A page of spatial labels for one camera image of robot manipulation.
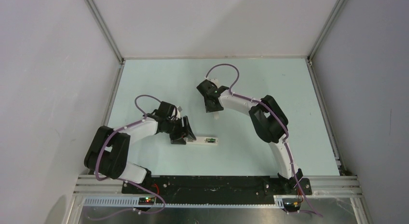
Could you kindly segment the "white remote control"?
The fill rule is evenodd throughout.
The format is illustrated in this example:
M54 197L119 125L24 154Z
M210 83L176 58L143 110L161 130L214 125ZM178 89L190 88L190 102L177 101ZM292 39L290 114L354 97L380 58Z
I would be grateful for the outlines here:
M186 139L186 143L187 144L194 144L194 145L206 145L206 146L217 146L218 145L218 138L214 138L214 137L196 137L197 140L196 141L187 141ZM215 143L206 143L205 139L206 138L214 138L217 141Z

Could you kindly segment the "green AAA battery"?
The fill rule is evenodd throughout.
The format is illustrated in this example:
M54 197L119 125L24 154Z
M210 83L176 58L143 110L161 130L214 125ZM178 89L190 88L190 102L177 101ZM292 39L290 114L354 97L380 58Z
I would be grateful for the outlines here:
M216 139L214 139L214 138L206 138L205 139L205 142L206 143L215 143L217 140Z

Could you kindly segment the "white battery cover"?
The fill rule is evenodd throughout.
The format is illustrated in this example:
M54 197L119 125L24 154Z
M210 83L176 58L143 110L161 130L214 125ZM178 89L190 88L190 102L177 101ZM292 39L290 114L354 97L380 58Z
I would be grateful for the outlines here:
M219 119L219 112L213 112L213 117L215 120Z

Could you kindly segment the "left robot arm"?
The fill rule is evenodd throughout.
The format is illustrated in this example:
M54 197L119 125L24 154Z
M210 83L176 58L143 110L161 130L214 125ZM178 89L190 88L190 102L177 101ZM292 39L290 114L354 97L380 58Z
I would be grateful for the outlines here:
M188 117L182 116L175 105L162 101L139 121L118 129L100 126L85 155L84 166L109 179L134 182L140 193L147 193L152 189L152 179L147 177L150 171L128 160L129 149L135 142L158 133L168 134L171 144L185 145L197 139Z

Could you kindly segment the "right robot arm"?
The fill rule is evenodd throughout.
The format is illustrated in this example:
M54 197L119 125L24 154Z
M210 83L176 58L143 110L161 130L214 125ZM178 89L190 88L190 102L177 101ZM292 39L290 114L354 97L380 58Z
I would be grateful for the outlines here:
M211 80L202 81L197 90L204 98L206 112L235 110L248 115L257 136L268 143L275 158L278 181L285 194L311 195L309 181L304 177L292 155L288 143L288 119L272 96L257 100L218 87Z

